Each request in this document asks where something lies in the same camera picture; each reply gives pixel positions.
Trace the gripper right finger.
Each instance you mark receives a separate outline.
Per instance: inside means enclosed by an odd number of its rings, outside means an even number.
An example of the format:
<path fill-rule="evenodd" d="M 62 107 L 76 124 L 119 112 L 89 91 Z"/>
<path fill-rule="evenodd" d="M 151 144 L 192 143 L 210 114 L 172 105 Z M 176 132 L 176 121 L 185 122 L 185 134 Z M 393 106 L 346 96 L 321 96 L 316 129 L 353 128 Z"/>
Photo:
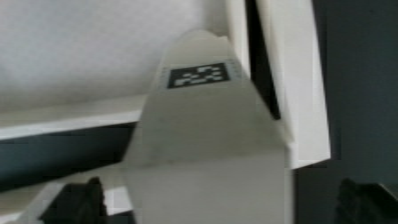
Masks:
<path fill-rule="evenodd" d="M 334 224 L 398 224 L 398 196 L 382 184 L 345 179 L 336 199 Z"/>

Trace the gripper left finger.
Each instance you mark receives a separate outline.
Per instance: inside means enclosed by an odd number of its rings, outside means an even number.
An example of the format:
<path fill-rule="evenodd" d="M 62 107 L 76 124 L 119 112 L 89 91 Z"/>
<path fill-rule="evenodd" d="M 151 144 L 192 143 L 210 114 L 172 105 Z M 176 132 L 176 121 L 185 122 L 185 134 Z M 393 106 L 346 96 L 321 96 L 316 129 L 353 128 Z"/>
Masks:
<path fill-rule="evenodd" d="M 16 224 L 106 224 L 103 184 L 98 177 L 67 183 L 46 205 L 34 205 Z"/>

